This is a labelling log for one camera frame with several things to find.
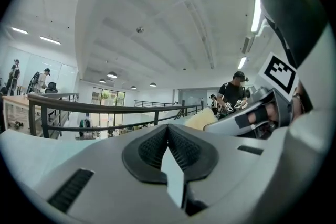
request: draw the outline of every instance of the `white ceiling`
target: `white ceiling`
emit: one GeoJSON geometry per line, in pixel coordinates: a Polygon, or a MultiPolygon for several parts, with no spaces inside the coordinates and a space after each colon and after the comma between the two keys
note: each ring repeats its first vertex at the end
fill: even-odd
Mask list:
{"type": "MultiPolygon", "coordinates": [[[[147,89],[149,82],[177,88],[172,78],[184,68],[188,74],[215,69],[232,75],[253,11],[254,0],[13,0],[3,26],[14,41],[77,58],[84,80],[98,83],[114,71],[119,88],[147,89]],[[11,26],[29,35],[14,33],[11,26]],[[137,33],[140,26],[144,33],[137,33]],[[42,41],[40,35],[62,45],[42,41]]],[[[266,29],[254,41],[243,71],[256,73],[272,50],[272,36],[266,29]]]]}

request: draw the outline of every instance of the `window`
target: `window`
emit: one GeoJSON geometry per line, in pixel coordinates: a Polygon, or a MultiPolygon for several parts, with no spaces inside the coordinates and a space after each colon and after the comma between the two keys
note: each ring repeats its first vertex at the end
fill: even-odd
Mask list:
{"type": "MultiPolygon", "coordinates": [[[[124,92],[93,88],[91,104],[124,106],[124,101],[124,92]]],[[[92,114],[91,119],[94,126],[118,126],[122,125],[123,114],[92,114]]]]}

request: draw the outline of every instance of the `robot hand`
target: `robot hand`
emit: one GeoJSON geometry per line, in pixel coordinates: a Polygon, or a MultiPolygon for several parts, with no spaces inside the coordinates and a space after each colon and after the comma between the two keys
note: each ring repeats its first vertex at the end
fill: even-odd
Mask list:
{"type": "Polygon", "coordinates": [[[228,113],[232,113],[234,110],[231,106],[231,104],[229,102],[225,103],[225,110],[228,112],[228,113]]]}
{"type": "Polygon", "coordinates": [[[239,110],[242,107],[242,100],[238,100],[237,103],[234,106],[234,109],[239,110]]]}

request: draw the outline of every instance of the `smoke detector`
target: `smoke detector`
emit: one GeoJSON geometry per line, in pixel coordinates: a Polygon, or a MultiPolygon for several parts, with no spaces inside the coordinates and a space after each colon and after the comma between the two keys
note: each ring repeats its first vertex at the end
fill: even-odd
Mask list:
{"type": "Polygon", "coordinates": [[[139,33],[139,34],[141,34],[141,33],[143,33],[145,30],[140,26],[140,27],[138,27],[137,29],[137,32],[139,33]]]}

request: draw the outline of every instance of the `metal railing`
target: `metal railing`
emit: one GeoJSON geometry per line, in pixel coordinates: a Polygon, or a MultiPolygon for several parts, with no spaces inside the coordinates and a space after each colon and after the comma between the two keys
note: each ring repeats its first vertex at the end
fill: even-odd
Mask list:
{"type": "Polygon", "coordinates": [[[53,130],[51,133],[48,126],[63,126],[66,120],[69,120],[70,111],[62,113],[62,110],[57,108],[51,108],[46,105],[40,105],[38,102],[32,101],[32,99],[37,97],[43,97],[46,100],[55,100],[60,102],[68,102],[70,104],[78,102],[78,93],[48,93],[48,94],[34,94],[30,93],[28,95],[29,99],[29,128],[30,134],[34,136],[41,136],[43,134],[44,138],[51,138],[56,133],[56,137],[61,133],[55,132],[53,130]],[[41,113],[35,113],[35,106],[41,108],[41,113]],[[40,124],[41,131],[37,131],[36,126],[40,124]]]}
{"type": "Polygon", "coordinates": [[[134,101],[134,107],[136,108],[165,108],[173,106],[171,103],[159,103],[159,102],[150,102],[150,101],[134,101]]]}
{"type": "MultiPolygon", "coordinates": [[[[109,131],[117,130],[123,128],[131,128],[135,126],[154,124],[158,125],[160,121],[165,121],[169,119],[176,118],[175,116],[159,119],[159,112],[170,111],[170,110],[180,110],[179,116],[186,116],[193,112],[198,112],[199,109],[203,109],[203,102],[199,105],[187,105],[187,106],[171,106],[171,107],[161,107],[161,108],[135,108],[135,107],[125,107],[125,106],[104,106],[104,105],[94,105],[94,104],[84,104],[78,102],[71,102],[71,100],[59,100],[56,97],[57,94],[29,94],[29,124],[32,126],[30,128],[31,135],[36,136],[35,128],[35,106],[41,107],[41,125],[43,131],[43,137],[50,138],[49,130],[53,131],[69,131],[69,132],[95,132],[95,131],[109,131]],[[50,111],[67,111],[69,112],[79,112],[79,113],[95,113],[95,114],[135,114],[135,113],[147,113],[154,112],[154,120],[147,122],[139,122],[134,124],[119,125],[119,126],[109,126],[109,127],[64,127],[61,124],[48,124],[48,113],[50,111]]],[[[74,100],[78,101],[78,94],[74,93],[76,98],[74,100]]]]}

